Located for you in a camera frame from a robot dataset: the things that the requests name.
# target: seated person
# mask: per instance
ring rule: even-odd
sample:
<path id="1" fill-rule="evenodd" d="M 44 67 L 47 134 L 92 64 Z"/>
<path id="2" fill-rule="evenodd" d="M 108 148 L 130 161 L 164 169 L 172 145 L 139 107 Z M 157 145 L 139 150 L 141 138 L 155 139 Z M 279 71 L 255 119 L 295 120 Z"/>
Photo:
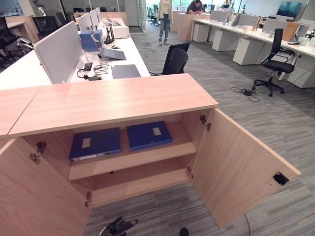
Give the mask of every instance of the seated person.
<path id="1" fill-rule="evenodd" d="M 200 0 L 194 0 L 188 6 L 186 13 L 189 14 L 201 14 L 202 2 Z"/>

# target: wooden countertop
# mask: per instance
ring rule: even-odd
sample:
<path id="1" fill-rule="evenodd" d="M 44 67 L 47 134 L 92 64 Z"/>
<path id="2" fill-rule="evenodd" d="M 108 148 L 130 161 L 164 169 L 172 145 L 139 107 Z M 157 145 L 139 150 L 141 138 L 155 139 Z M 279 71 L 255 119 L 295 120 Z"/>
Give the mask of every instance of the wooden countertop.
<path id="1" fill-rule="evenodd" d="M 43 86 L 10 137 L 217 107 L 189 74 Z"/>
<path id="2" fill-rule="evenodd" d="M 0 139 L 8 138 L 10 129 L 39 89 L 32 87 L 0 91 Z"/>

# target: shoe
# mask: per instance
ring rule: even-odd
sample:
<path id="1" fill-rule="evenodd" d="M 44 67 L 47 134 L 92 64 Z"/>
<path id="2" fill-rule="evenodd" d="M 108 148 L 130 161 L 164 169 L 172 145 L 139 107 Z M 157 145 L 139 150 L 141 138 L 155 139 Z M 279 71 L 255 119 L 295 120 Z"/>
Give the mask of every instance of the shoe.
<path id="1" fill-rule="evenodd" d="M 179 232 L 179 236 L 189 236 L 188 229 L 181 228 L 181 231 Z"/>

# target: laptop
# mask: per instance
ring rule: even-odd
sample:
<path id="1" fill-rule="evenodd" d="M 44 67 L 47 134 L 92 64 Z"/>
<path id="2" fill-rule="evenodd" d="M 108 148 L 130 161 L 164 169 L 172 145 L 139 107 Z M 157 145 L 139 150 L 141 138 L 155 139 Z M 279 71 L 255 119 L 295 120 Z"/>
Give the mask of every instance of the laptop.
<path id="1" fill-rule="evenodd" d="M 102 129 L 74 135 L 70 161 L 121 152 L 119 128 Z"/>
<path id="2" fill-rule="evenodd" d="M 141 77 L 136 65 L 113 65 L 113 79 Z"/>
<path id="3" fill-rule="evenodd" d="M 125 54 L 123 51 L 117 51 L 117 50 L 113 50 L 113 49 L 103 48 L 102 43 L 96 39 L 94 31 L 92 29 L 90 29 L 89 33 L 90 33 L 92 39 L 94 40 L 94 43 L 98 47 L 99 54 L 102 58 L 126 60 L 126 57 L 125 57 Z"/>

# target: cabinet shelf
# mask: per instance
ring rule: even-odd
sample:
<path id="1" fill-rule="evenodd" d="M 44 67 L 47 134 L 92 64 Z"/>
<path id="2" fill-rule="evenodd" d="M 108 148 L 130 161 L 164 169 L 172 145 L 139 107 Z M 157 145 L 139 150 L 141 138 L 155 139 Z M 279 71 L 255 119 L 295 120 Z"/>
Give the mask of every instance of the cabinet shelf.
<path id="1" fill-rule="evenodd" d="M 189 181 L 180 157 L 92 178 L 94 207 Z"/>
<path id="2" fill-rule="evenodd" d="M 197 152 L 180 122 L 167 123 L 166 126 L 173 138 L 172 143 L 139 151 L 131 151 L 126 130 L 122 130 L 121 153 L 111 155 L 109 158 L 108 156 L 102 156 L 73 162 L 70 167 L 68 179 L 76 180 L 91 177 Z"/>

